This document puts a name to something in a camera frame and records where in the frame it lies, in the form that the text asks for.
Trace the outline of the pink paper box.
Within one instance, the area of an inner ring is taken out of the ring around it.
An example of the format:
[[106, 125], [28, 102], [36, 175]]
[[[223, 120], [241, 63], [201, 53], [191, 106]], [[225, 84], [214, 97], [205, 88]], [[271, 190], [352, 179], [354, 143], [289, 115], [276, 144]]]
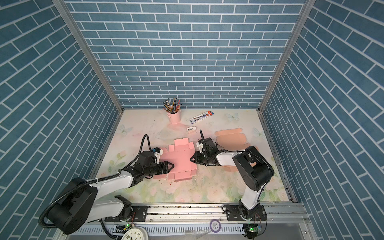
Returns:
[[188, 138], [176, 139], [173, 145], [168, 148], [161, 147], [163, 154], [160, 161], [168, 161], [175, 167], [165, 175], [155, 175], [156, 180], [167, 179], [175, 182], [190, 180], [192, 176], [197, 174], [197, 164], [191, 162], [191, 158], [195, 154], [195, 146]]

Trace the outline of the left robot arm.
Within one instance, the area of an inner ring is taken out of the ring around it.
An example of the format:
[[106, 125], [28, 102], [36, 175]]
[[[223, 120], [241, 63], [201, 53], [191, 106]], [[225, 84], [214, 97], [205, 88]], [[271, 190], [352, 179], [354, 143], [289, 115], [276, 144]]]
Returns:
[[156, 148], [139, 153], [134, 160], [114, 175], [93, 180], [75, 178], [43, 210], [38, 223], [45, 229], [60, 229], [69, 235], [84, 224], [118, 218], [129, 221], [133, 218], [132, 202], [121, 195], [105, 200], [104, 197], [121, 189], [136, 186], [145, 178], [168, 174], [175, 165], [161, 162], [162, 150]]

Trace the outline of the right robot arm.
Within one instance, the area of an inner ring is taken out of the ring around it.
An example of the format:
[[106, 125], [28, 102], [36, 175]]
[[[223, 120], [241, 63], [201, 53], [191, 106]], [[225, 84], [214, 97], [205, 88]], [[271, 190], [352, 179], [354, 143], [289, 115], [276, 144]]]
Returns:
[[238, 211], [244, 219], [255, 217], [257, 210], [260, 209], [261, 193], [275, 175], [271, 164], [253, 146], [244, 150], [220, 150], [211, 138], [207, 138], [199, 140], [197, 147], [198, 150], [190, 158], [192, 163], [206, 167], [237, 168], [246, 184], [244, 194], [239, 201]]

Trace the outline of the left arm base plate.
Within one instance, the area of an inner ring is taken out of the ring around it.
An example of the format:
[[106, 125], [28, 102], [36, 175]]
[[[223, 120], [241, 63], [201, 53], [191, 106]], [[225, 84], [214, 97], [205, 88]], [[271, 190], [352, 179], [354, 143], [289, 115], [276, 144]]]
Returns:
[[148, 206], [131, 206], [123, 209], [123, 212], [116, 217], [107, 217], [104, 219], [107, 223], [136, 223], [145, 222], [148, 212]]

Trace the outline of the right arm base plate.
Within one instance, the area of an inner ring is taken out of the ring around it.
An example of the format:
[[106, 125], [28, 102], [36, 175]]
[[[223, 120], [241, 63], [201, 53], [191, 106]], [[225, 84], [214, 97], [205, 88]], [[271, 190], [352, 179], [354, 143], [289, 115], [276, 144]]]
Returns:
[[258, 204], [253, 209], [248, 210], [243, 205], [223, 205], [222, 210], [226, 214], [229, 222], [238, 221], [266, 221], [267, 213], [263, 205]]

